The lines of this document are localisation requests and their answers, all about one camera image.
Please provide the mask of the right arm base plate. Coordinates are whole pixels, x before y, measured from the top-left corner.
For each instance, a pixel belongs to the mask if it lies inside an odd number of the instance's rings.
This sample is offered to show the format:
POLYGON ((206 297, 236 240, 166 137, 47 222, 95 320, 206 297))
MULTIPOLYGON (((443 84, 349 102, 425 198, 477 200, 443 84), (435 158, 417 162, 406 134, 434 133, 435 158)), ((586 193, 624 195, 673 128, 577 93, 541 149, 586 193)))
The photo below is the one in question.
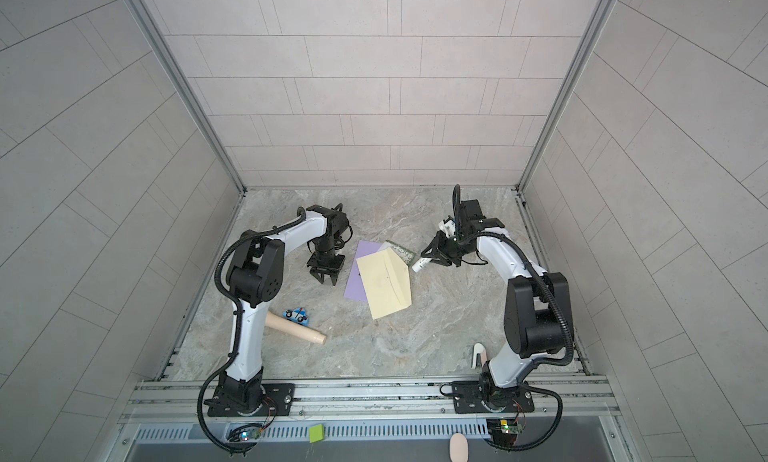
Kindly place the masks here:
POLYGON ((498 388, 480 381, 454 381, 445 394, 457 414, 532 413, 530 392, 522 387, 498 388))

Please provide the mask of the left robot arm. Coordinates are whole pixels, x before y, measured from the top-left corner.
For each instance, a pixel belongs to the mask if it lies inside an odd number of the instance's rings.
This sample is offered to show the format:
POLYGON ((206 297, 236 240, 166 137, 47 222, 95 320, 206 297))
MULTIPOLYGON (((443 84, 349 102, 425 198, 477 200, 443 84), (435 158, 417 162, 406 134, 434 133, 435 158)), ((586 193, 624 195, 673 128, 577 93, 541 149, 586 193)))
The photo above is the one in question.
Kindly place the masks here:
POLYGON ((339 253, 351 230, 343 205, 297 209, 296 217, 266 231, 247 230, 222 254, 214 271, 216 289, 235 306, 232 350, 210 377, 217 385, 201 403, 215 415, 255 413, 264 403, 261 344, 270 304, 283 285, 285 256, 305 245, 307 262, 318 282, 338 281, 345 257, 339 253))

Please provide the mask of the yellow envelope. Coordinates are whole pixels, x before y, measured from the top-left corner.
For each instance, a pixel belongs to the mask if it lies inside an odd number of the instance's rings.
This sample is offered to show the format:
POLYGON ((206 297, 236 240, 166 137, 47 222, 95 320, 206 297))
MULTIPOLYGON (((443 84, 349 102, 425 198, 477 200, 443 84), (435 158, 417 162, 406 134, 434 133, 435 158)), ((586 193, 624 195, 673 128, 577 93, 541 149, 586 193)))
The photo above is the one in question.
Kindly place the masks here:
POLYGON ((409 267, 391 247, 359 258, 357 264, 373 320, 412 305, 409 267))

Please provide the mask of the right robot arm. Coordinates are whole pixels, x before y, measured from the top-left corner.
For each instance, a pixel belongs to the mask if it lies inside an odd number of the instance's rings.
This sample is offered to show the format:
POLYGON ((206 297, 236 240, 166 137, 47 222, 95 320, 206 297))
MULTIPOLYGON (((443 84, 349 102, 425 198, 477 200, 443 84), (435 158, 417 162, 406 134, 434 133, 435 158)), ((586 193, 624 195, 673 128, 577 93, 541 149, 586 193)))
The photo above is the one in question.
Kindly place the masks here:
POLYGON ((483 403, 500 410, 524 394, 527 376, 541 365, 564 367, 574 358, 574 331, 567 279, 533 263, 512 241, 503 223, 486 217, 476 200, 452 195, 453 215, 445 219, 413 266, 460 267, 476 253, 506 283, 503 329, 506 342, 485 362, 479 382, 483 403))

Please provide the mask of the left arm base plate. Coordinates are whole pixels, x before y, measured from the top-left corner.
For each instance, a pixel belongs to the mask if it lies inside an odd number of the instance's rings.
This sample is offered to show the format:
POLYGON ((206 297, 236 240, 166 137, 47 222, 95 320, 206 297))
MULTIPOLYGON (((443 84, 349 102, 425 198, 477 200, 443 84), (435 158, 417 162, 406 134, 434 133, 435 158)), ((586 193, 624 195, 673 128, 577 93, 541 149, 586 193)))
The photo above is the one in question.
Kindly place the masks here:
POLYGON ((290 414, 294 393, 295 385, 289 383, 235 383, 216 387, 203 407, 209 417, 282 417, 290 414))

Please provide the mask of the white glue stick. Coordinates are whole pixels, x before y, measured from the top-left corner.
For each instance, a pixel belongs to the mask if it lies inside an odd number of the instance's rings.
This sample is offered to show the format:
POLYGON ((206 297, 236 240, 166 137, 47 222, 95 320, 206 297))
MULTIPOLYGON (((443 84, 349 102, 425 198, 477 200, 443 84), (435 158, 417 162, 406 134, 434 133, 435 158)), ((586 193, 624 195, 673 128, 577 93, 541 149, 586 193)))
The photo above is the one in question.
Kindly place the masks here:
POLYGON ((418 273, 421 270, 423 270, 427 265, 429 265, 431 262, 432 262, 431 259, 421 257, 411 266, 411 270, 414 273, 418 273))

